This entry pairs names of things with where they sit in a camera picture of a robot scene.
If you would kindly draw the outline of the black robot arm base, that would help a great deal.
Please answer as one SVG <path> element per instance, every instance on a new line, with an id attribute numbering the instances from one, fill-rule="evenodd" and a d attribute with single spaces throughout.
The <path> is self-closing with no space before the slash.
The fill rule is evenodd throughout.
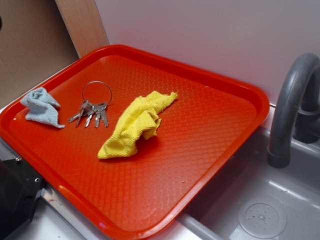
<path id="1" fill-rule="evenodd" d="M 22 157 L 0 162 L 0 238 L 9 240 L 34 218 L 43 177 Z"/>

